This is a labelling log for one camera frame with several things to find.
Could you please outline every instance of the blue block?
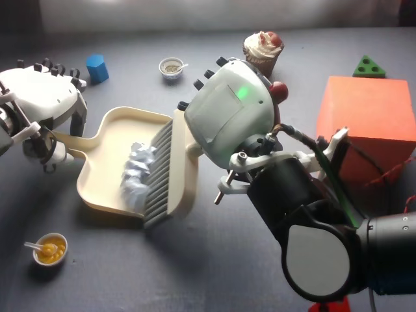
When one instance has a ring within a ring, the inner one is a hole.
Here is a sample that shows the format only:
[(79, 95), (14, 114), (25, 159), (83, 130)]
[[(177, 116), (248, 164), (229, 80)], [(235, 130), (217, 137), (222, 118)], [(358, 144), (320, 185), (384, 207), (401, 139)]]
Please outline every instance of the blue block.
[(98, 84), (109, 78), (109, 73), (105, 67), (104, 57), (100, 54), (93, 54), (86, 60), (86, 68), (90, 73), (91, 83)]

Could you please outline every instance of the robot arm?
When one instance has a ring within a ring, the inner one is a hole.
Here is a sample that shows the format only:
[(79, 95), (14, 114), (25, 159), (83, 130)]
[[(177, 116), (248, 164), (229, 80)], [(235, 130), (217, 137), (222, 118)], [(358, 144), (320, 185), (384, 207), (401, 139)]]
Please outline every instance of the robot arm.
[(18, 68), (0, 73), (0, 155), (22, 142), (25, 156), (50, 172), (72, 160), (51, 130), (71, 118), (70, 134), (83, 135), (87, 108), (81, 92), (86, 82), (78, 70), (66, 76), (65, 67), (53, 66), (49, 59), (23, 67), (19, 60)]
[[(281, 246), (288, 283), (308, 300), (338, 301), (367, 287), (378, 294), (416, 293), (416, 213), (358, 215), (336, 169), (349, 147), (348, 129), (320, 148), (280, 124), (276, 99), (285, 96), (276, 96), (276, 84), (244, 61), (219, 58), (217, 64), (219, 71), (205, 85), (198, 83), (199, 93), (185, 110), (201, 150), (229, 170), (215, 203), (224, 194), (247, 194)], [(278, 131), (313, 153), (283, 151)]]

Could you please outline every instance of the bowl of seasoning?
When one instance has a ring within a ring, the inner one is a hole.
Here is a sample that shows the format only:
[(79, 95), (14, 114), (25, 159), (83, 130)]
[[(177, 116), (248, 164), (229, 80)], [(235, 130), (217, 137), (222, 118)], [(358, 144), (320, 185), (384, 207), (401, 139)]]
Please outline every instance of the bowl of seasoning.
[(181, 59), (177, 57), (168, 57), (162, 62), (159, 63), (159, 71), (162, 73), (163, 77), (168, 80), (178, 79), (182, 76), (183, 68), (177, 70), (183, 65)]
[(49, 233), (42, 236), (37, 242), (39, 245), (54, 244), (57, 247), (53, 254), (44, 253), (40, 250), (33, 250), (33, 259), (43, 267), (53, 267), (63, 262), (68, 252), (68, 242), (66, 238), (59, 233)]

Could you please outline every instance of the gray bristles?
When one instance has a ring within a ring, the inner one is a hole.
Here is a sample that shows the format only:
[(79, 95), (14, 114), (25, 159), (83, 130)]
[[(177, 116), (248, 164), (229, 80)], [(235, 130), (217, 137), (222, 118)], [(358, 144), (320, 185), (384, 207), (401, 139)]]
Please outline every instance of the gray bristles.
[(150, 165), (150, 175), (144, 180), (144, 184), (150, 187), (144, 212), (144, 227), (146, 229), (169, 218), (168, 183), (172, 126), (173, 120), (163, 126), (151, 141), (151, 146), (156, 148), (156, 152), (155, 162)]

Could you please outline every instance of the orange cube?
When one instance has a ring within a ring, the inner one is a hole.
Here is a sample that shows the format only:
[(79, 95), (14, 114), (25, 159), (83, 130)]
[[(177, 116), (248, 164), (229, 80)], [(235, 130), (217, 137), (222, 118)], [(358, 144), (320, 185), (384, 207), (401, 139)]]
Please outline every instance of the orange cube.
[[(416, 148), (416, 122), (407, 81), (331, 76), (319, 112), (317, 135), (327, 140), (347, 126), (353, 145), (388, 171)], [(349, 149), (341, 167), (344, 181), (366, 183), (378, 171)]]

